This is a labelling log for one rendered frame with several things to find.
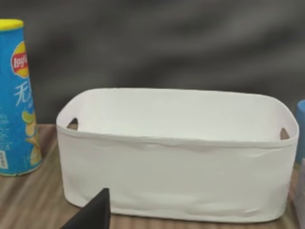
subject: white storage basket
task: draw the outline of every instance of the white storage basket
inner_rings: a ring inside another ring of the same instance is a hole
[[[168,89],[83,92],[57,129],[72,204],[108,187],[112,213],[219,222],[283,214],[299,134],[274,98]]]

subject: wooden surface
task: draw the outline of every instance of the wooden surface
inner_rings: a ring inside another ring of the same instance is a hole
[[[63,196],[55,126],[40,125],[39,134],[44,158],[41,167],[21,177],[0,176],[0,229],[58,229],[79,210]],[[111,229],[296,229],[292,199],[297,170],[286,212],[273,222],[216,224],[112,215]]]

